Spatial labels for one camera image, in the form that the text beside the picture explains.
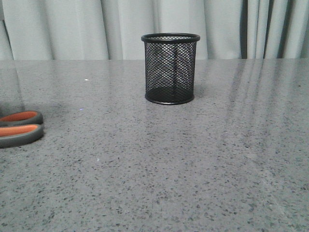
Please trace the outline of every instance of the countertop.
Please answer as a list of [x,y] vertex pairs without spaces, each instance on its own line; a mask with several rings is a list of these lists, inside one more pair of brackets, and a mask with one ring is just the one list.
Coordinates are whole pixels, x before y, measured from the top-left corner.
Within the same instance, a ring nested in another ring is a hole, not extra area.
[[1,232],[309,231],[309,59],[197,60],[195,99],[145,99],[144,61],[1,61]]

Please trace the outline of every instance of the scissors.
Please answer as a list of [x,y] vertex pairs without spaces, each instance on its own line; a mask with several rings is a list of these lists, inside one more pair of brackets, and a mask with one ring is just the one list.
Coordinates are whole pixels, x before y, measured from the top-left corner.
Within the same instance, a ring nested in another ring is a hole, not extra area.
[[32,143],[43,136],[43,115],[23,111],[0,118],[0,148]]

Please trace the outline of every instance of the pen holder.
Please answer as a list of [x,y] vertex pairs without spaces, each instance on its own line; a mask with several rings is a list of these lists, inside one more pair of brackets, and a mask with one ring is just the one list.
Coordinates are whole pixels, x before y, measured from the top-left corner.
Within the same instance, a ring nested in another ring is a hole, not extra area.
[[187,33],[143,35],[147,100],[158,104],[183,104],[193,100],[197,41]]

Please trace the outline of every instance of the granite surface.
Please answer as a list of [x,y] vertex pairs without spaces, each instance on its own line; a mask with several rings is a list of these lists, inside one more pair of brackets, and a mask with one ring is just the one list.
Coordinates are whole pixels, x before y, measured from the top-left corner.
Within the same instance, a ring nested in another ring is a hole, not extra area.
[[195,99],[144,98],[144,61],[1,61],[1,232],[309,231],[309,60],[198,60]]

